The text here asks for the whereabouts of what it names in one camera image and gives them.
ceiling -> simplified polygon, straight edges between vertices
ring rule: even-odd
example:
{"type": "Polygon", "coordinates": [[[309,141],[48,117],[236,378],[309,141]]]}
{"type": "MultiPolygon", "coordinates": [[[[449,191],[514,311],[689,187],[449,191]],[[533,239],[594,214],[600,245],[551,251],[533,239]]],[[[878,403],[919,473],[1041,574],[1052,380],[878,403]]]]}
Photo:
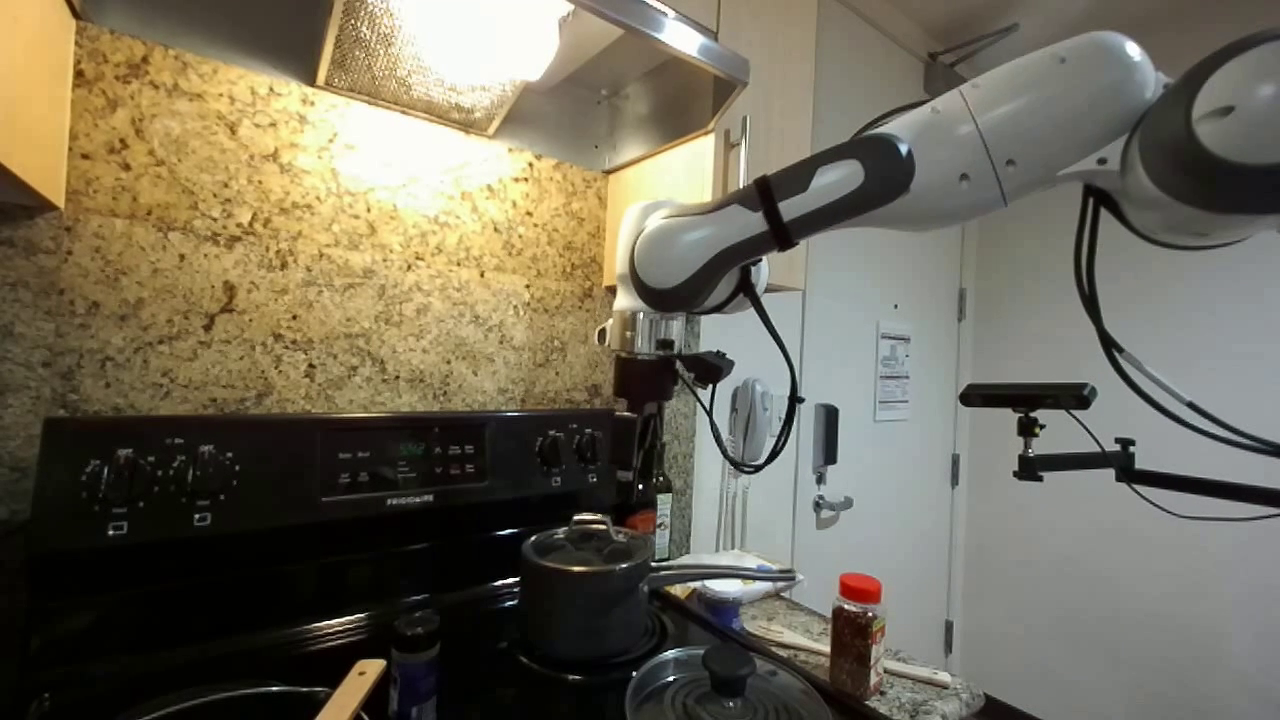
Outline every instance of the ceiling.
{"type": "Polygon", "coordinates": [[[1277,0],[840,0],[914,57],[957,50],[1005,23],[1017,23],[1011,35],[965,60],[961,74],[975,77],[994,66],[1005,66],[1041,46],[1088,33],[1117,29],[1142,39],[1159,74],[1180,77],[1203,51],[1262,33],[1280,29],[1277,0]]]}

black stove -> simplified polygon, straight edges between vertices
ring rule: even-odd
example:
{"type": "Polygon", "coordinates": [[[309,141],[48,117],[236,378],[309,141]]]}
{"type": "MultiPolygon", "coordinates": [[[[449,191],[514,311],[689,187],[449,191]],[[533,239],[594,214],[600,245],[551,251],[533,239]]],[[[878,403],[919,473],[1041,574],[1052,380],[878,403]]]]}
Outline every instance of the black stove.
{"type": "Polygon", "coordinates": [[[48,421],[0,717],[331,690],[425,606],[443,720],[624,717],[648,657],[717,632],[656,597],[632,657],[544,663],[522,645],[522,544],[585,510],[622,515],[630,447],[624,421],[580,408],[48,421]]]}

pot lid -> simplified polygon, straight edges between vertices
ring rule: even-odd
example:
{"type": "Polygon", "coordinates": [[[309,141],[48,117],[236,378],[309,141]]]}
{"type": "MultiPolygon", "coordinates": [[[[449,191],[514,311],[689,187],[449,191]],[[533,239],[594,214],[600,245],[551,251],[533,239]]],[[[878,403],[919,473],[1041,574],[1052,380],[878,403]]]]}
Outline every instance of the pot lid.
{"type": "Polygon", "coordinates": [[[738,645],[674,649],[630,684],[632,720],[828,720],[831,708],[799,680],[738,645]]]}
{"type": "Polygon", "coordinates": [[[610,521],[576,515],[564,529],[530,536],[523,551],[555,569],[632,569],[648,563],[648,544],[610,521]]]}

robotic arm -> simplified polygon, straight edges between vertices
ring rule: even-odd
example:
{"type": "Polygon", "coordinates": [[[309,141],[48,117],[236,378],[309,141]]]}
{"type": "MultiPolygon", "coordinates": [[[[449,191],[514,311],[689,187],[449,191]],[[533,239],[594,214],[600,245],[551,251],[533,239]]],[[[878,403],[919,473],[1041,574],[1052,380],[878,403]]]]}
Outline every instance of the robotic arm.
{"type": "Polygon", "coordinates": [[[1166,86],[1142,46],[1088,33],[815,153],[717,204],[636,204],[606,346],[617,397],[674,397],[680,320],[722,311],[741,271],[814,234],[939,230],[1083,179],[1172,249],[1280,224],[1280,33],[1243,35],[1166,86]]]}

door handle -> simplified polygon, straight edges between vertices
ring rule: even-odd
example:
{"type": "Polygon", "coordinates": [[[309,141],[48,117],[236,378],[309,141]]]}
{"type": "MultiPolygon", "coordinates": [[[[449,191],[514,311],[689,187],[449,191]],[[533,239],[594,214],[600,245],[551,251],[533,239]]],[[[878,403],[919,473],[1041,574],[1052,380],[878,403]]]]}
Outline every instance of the door handle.
{"type": "Polygon", "coordinates": [[[840,500],[815,498],[814,500],[814,515],[844,515],[844,512],[854,512],[854,498],[840,498],[840,500]]]}

